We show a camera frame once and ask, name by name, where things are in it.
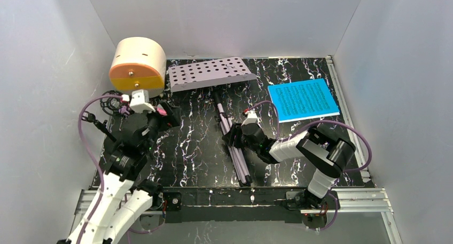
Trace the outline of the black round-base desktop mic stand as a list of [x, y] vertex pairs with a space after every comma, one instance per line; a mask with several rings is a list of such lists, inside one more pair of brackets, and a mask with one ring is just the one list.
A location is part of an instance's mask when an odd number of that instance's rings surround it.
[[101, 131], [103, 134], [106, 135], [106, 137], [114, 144], [119, 143], [120, 139], [120, 131], [119, 130], [114, 130], [110, 131], [107, 128], [107, 120], [104, 122], [100, 122], [98, 119], [96, 119], [95, 114], [90, 113], [88, 111], [84, 111], [82, 113], [82, 121], [92, 123], [99, 131]]

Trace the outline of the blue sheet music page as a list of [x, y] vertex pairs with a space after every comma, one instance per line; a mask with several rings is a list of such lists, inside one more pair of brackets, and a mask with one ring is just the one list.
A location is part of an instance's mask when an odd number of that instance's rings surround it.
[[268, 86], [279, 116], [319, 115], [340, 112], [324, 79]]

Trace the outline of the pink microphone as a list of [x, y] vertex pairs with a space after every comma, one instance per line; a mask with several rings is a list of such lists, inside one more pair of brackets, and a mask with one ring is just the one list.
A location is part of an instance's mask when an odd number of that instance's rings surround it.
[[159, 113], [162, 116], [167, 116], [167, 112], [161, 107], [157, 107], [156, 108], [156, 112]]

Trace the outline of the white sheet music book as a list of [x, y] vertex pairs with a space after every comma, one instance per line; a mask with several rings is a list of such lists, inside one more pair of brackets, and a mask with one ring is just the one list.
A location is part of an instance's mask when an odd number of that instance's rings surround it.
[[319, 115], [279, 116], [279, 123], [318, 119], [318, 118], [322, 118], [322, 117], [338, 116], [338, 115], [340, 115], [339, 112], [328, 113], [328, 114], [319, 114]]

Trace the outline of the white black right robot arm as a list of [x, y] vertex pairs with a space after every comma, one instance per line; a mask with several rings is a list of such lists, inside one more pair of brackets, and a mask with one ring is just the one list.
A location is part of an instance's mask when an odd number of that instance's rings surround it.
[[321, 208], [328, 190], [344, 173], [356, 151], [353, 143], [319, 124], [287, 139], [276, 140], [265, 135], [256, 123], [235, 123], [222, 139], [230, 147], [253, 151], [266, 164], [306, 158], [315, 166], [304, 192], [285, 202], [288, 210]]

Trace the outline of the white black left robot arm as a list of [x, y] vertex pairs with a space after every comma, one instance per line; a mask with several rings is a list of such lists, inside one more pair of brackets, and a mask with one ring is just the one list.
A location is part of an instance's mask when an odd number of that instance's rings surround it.
[[162, 101], [153, 111], [133, 113], [105, 146], [108, 162], [100, 186], [79, 224], [59, 243], [118, 243], [138, 217], [151, 208], [161, 185], [135, 185], [159, 134], [181, 124], [181, 109]]

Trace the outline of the purple tripod music stand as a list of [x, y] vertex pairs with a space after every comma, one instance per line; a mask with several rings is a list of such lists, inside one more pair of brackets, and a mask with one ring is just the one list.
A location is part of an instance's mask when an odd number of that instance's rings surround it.
[[239, 102], [248, 84], [171, 92], [164, 97], [182, 110], [181, 126], [162, 137], [155, 154], [162, 162], [161, 180], [165, 185], [180, 187], [241, 186], [234, 164], [235, 152], [225, 142], [217, 101], [234, 122], [241, 117]]

